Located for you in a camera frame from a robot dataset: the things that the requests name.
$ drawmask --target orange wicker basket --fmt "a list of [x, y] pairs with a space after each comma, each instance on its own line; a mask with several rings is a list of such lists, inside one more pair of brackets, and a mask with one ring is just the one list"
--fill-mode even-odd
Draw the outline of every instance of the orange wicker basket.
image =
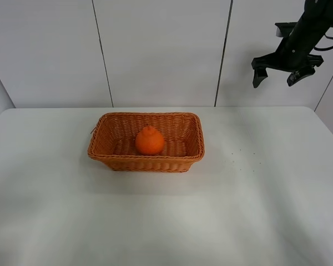
[[[164, 136], [160, 155], [143, 156], [135, 137], [146, 125]], [[115, 171], [186, 172], [205, 153], [200, 119], [192, 113], [112, 112], [103, 115], [94, 130], [88, 155]]]

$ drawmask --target white table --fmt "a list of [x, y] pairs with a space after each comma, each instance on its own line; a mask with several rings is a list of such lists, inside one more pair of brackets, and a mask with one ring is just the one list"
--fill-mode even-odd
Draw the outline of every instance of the white table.
[[[196, 113], [205, 157], [111, 171], [87, 147], [114, 111]], [[7, 110], [1, 265], [333, 265], [333, 136], [297, 107]]]

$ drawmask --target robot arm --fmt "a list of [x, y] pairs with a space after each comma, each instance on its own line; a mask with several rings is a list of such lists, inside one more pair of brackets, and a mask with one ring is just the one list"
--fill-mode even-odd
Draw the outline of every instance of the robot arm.
[[266, 68], [291, 72], [287, 79], [289, 86], [315, 73], [314, 67], [319, 67], [323, 58], [310, 52], [333, 27], [333, 0], [306, 0], [305, 11], [297, 23], [275, 25], [284, 38], [274, 53], [253, 59], [255, 88], [268, 77]]

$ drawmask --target orange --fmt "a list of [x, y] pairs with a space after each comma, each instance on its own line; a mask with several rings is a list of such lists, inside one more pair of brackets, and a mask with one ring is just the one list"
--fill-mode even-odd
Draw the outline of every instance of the orange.
[[162, 133], [152, 126], [145, 126], [135, 137], [135, 147], [143, 155], [156, 155], [164, 148]]

